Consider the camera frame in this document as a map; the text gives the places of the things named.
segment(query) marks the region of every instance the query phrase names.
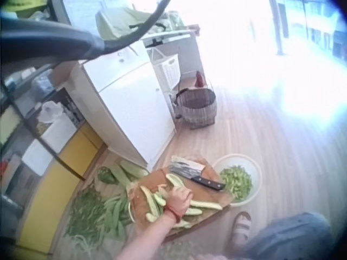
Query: wooden cutting board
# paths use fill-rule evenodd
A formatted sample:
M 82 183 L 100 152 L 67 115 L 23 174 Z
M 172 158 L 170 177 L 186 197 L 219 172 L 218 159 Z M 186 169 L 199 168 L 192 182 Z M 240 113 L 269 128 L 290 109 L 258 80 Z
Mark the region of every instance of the wooden cutting board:
M 202 177 L 220 181 L 219 175 L 213 170 L 213 168 L 207 163 L 207 161 L 203 158 L 194 159 L 197 163 L 206 165 L 205 169 L 202 172 Z M 167 184 L 169 188 L 172 188 L 170 182 L 166 179 L 165 175 L 169 173 L 169 168 L 163 168 L 157 171 L 152 172 L 148 176 L 142 178 L 137 184 L 129 191 L 131 199 L 132 212 L 136 223 L 136 228 L 139 233 L 143 232 L 151 223 L 148 222 L 145 215 L 150 212 L 147 200 L 145 195 L 143 194 L 140 186 L 146 186 L 152 193 L 158 191 L 158 185 Z M 233 201 L 233 196 L 228 191 L 214 191 L 210 188 L 206 188 L 200 184 L 197 184 L 189 179 L 180 177 L 185 186 L 193 191 L 193 199 L 194 200 L 203 200 L 207 202 L 216 202 L 223 206 L 223 211 L 227 206 Z M 195 230 L 197 225 L 204 220 L 207 220 L 211 216 L 216 213 L 220 213 L 218 210 L 210 210 L 210 209 L 202 209 L 203 213 L 199 216 L 185 216 L 184 220 L 189 221 L 193 227 L 191 229 L 172 229 L 166 238 L 169 237 L 177 237 L 177 234 L 183 235 L 187 232 L 191 232 Z

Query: foot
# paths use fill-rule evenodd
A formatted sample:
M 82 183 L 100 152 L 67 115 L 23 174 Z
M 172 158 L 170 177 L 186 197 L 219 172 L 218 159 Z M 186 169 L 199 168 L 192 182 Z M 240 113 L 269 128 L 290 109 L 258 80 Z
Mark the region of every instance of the foot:
M 240 212 L 236 216 L 231 239 L 233 251 L 239 251 L 247 243 L 250 234 L 251 221 L 252 219 L 250 215 L 245 211 Z

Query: leg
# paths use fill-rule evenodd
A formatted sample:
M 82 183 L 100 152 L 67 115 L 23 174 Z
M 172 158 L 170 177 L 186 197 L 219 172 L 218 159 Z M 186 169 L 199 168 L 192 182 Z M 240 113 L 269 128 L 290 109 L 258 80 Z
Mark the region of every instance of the leg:
M 325 259 L 332 248 L 327 220 L 303 213 L 270 224 L 249 241 L 240 256 L 251 259 Z

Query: white container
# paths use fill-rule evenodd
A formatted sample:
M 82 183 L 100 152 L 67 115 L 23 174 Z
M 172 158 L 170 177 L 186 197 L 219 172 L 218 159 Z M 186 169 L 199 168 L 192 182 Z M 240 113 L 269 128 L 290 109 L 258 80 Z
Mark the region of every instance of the white container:
M 181 78 L 178 54 L 165 56 L 157 48 L 149 49 L 148 53 L 162 91 L 171 91 Z
M 259 165 L 250 157 L 243 154 L 229 154 L 222 158 L 219 158 L 214 164 L 212 164 L 213 169 L 216 173 L 220 174 L 225 168 L 232 166 L 242 166 L 245 171 L 250 175 L 252 179 L 252 189 L 249 192 L 248 197 L 237 203 L 230 203 L 232 207 L 239 207 L 246 205 L 258 194 L 262 187 L 262 172 Z

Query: white appliance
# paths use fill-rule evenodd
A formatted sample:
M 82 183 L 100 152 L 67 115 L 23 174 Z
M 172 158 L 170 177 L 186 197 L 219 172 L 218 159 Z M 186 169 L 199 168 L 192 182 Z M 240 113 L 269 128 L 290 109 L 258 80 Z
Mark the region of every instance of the white appliance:
M 142 41 L 76 63 L 65 86 L 112 152 L 152 170 L 175 125 Z

